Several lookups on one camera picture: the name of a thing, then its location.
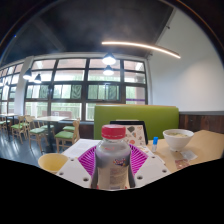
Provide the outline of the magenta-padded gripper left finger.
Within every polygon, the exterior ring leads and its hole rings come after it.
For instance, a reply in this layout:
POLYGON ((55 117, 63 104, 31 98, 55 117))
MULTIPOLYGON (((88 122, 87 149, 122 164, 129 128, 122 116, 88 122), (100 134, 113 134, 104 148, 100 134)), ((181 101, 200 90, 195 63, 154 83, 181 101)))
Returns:
POLYGON ((95 171, 95 149, 92 146, 78 158, 69 158, 56 175, 70 182, 91 182, 95 171))

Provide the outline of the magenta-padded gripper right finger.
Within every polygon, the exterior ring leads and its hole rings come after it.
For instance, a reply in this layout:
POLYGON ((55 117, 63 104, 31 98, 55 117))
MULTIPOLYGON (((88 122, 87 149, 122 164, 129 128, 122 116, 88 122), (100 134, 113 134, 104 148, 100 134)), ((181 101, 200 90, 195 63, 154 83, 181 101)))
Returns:
POLYGON ((143 187, 171 174, 165 164, 151 151, 145 153, 134 145, 130 148, 128 174, 130 187, 143 187))

